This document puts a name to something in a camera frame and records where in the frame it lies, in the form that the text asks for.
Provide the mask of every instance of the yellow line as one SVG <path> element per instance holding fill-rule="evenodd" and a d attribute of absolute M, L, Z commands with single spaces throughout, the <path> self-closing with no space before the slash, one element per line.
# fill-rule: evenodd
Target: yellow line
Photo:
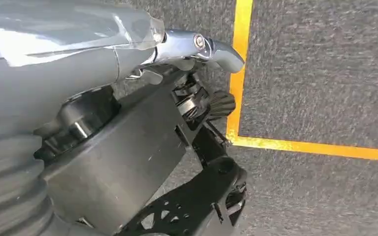
<path fill-rule="evenodd" d="M 232 40 L 234 49 L 241 55 L 244 61 L 247 60 L 249 48 L 250 20 L 252 15 L 252 0 L 237 0 L 235 6 L 234 38 Z M 236 107 L 228 116 L 227 138 L 234 140 L 238 136 L 240 123 L 241 103 L 243 100 L 245 67 L 236 74 L 231 74 L 229 92 L 234 95 Z"/>
<path fill-rule="evenodd" d="M 244 60 L 247 60 L 252 4 L 252 0 L 237 0 L 235 7 L 233 47 Z M 235 97 L 236 108 L 233 113 L 228 116 L 226 136 L 234 145 L 378 160 L 378 149 L 373 148 L 238 136 L 241 104 L 243 100 L 244 74 L 245 68 L 236 74 L 232 74 L 230 78 L 229 90 Z"/>
<path fill-rule="evenodd" d="M 378 149 L 237 136 L 234 145 L 378 160 Z"/>

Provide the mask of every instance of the plastic film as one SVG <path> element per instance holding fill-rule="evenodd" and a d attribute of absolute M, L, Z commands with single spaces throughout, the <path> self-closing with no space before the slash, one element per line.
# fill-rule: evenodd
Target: plastic film
<path fill-rule="evenodd" d="M 0 0 L 0 58 L 10 66 L 45 63 L 101 47 L 146 50 L 164 24 L 127 4 Z"/>

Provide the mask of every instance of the gray carpet floor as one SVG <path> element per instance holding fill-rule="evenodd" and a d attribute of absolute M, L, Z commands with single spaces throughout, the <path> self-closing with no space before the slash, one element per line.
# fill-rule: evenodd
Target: gray carpet floor
<path fill-rule="evenodd" d="M 168 28 L 232 40 L 234 0 L 127 2 Z M 378 148 L 378 0 L 255 0 L 246 68 L 241 135 Z M 203 75 L 228 89 L 228 74 Z M 229 152 L 249 172 L 235 235 L 378 236 L 378 161 Z M 189 152 L 157 194 L 199 171 Z"/>

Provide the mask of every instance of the screw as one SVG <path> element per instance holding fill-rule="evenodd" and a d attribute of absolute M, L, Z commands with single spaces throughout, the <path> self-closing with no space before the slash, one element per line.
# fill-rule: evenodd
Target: screw
<path fill-rule="evenodd" d="M 202 35 L 197 34 L 193 38 L 193 42 L 195 43 L 195 47 L 199 50 L 202 50 L 205 48 L 205 39 Z"/>

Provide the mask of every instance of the chrome lever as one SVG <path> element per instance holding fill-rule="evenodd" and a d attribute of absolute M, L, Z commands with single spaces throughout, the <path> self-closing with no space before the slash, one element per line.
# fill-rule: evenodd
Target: chrome lever
<path fill-rule="evenodd" d="M 155 55 L 148 64 L 173 64 L 182 70 L 193 68 L 193 60 L 206 65 L 218 65 L 223 70 L 236 73 L 244 66 L 243 58 L 229 45 L 205 38 L 193 31 L 167 29 L 164 42 L 156 46 Z"/>

